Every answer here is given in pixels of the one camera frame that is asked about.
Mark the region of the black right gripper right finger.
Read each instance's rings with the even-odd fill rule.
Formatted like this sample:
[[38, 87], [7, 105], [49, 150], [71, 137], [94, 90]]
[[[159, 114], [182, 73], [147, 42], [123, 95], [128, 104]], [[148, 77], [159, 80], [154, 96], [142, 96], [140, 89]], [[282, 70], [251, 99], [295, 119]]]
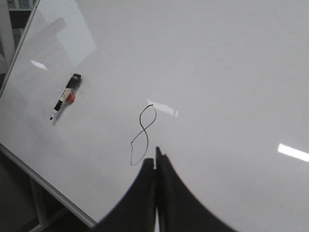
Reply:
[[169, 157], [156, 148], [156, 205], [161, 232], [233, 232], [191, 193]]

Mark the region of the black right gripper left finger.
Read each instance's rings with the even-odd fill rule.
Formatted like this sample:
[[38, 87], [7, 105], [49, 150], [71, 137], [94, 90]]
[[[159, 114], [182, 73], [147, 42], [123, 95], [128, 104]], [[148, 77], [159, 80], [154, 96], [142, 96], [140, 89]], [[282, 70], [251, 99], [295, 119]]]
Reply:
[[146, 158], [119, 203], [90, 232], [153, 232], [155, 230], [156, 173], [154, 160]]

